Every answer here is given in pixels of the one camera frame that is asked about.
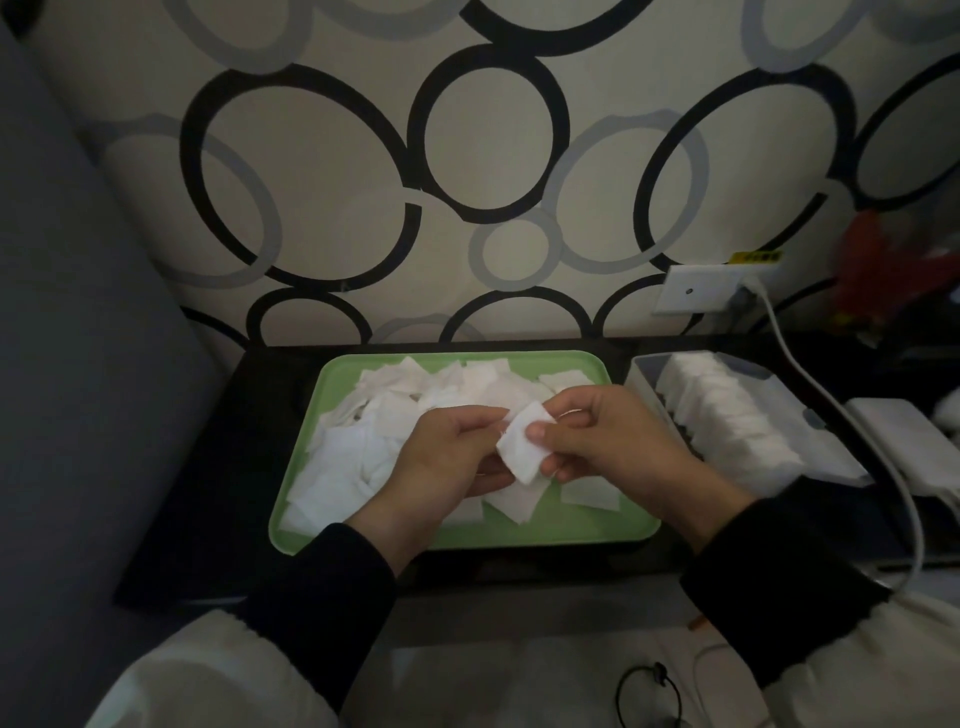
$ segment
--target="power socket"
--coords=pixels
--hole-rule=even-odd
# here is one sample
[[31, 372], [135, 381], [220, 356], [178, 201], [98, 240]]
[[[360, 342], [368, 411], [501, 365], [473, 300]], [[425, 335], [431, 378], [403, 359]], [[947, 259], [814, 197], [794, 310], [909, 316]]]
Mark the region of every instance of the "power socket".
[[660, 289], [654, 313], [716, 313], [726, 310], [746, 276], [767, 282], [777, 263], [672, 265]]

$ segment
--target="stack of cotton pads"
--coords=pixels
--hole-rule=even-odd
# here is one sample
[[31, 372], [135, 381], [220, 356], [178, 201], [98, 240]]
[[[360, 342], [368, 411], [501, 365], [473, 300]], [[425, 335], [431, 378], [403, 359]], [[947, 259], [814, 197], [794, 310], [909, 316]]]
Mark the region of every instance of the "stack of cotton pads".
[[[483, 522], [482, 500], [514, 522], [528, 522], [550, 485], [540, 474], [549, 450], [528, 441], [524, 430], [531, 422], [553, 421], [542, 402], [567, 387], [592, 383], [576, 370], [531, 381], [512, 372], [507, 359], [455, 361], [431, 375], [408, 356], [398, 364], [365, 370], [354, 390], [321, 415], [307, 463], [287, 493], [280, 528], [315, 536], [352, 516], [386, 483], [420, 415], [463, 404], [509, 410], [505, 419], [510, 425], [497, 449], [516, 482], [483, 498], [467, 498], [444, 525]], [[602, 478], [565, 484], [561, 501], [607, 510], [620, 507], [619, 492]]]
[[671, 354], [657, 393], [704, 460], [756, 495], [774, 496], [803, 473], [803, 460], [713, 353]]

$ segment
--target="hand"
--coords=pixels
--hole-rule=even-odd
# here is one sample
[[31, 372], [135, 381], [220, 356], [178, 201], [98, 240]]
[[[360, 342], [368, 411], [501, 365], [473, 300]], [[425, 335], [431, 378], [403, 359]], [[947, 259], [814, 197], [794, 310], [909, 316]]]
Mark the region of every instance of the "hand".
[[634, 393], [571, 387], [543, 403], [556, 425], [533, 423], [531, 442], [554, 453], [540, 471], [561, 482], [599, 474], [702, 548], [753, 497], [697, 459]]
[[507, 410], [469, 405], [423, 414], [380, 492], [347, 524], [395, 574], [430, 546], [441, 521], [465, 497], [506, 488], [513, 475], [496, 454]]

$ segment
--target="black table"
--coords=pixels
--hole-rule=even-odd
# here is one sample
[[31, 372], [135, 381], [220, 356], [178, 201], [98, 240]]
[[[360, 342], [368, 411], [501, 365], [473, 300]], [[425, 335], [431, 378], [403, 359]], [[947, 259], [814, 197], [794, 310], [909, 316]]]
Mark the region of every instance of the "black table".
[[[797, 358], [840, 401], [902, 397], [929, 413], [957, 381], [941, 376], [871, 376], [873, 350], [823, 333], [788, 337]], [[421, 345], [258, 348], [247, 351], [117, 588], [138, 610], [213, 604], [242, 597], [289, 557], [271, 545], [267, 522], [317, 374], [346, 353], [495, 352], [577, 349], [598, 356], [623, 381], [633, 356], [707, 349], [754, 361], [828, 423], [874, 475], [854, 489], [802, 478], [780, 499], [845, 557], [902, 569], [910, 544], [900, 498], [854, 433], [783, 358], [769, 334], [488, 341]], [[960, 563], [960, 528], [939, 502], [919, 498], [928, 563]], [[402, 591], [483, 584], [577, 583], [681, 570], [690, 553], [664, 526], [647, 542], [428, 552], [400, 580]]]

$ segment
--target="yellow label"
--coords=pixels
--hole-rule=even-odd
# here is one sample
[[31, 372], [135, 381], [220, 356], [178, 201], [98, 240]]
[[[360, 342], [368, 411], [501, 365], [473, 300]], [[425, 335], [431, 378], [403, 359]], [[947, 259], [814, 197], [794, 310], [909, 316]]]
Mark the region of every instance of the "yellow label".
[[729, 263], [779, 263], [783, 257], [783, 251], [750, 251], [748, 253], [734, 253], [730, 256]]

